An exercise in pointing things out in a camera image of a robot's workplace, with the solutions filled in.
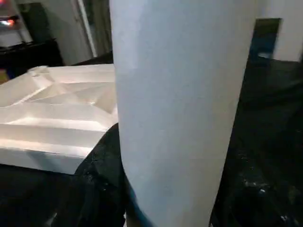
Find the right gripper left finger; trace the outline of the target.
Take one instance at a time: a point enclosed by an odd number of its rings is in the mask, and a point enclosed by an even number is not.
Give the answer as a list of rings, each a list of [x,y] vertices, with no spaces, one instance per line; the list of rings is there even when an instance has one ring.
[[[114,124],[79,165],[75,197],[78,206],[72,227],[141,227],[131,202],[120,150],[119,124]]]

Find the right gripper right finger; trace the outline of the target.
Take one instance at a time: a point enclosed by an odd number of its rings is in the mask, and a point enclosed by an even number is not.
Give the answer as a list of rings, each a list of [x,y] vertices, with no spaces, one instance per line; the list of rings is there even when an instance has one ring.
[[[215,227],[301,227],[303,148],[229,144],[211,215]]]

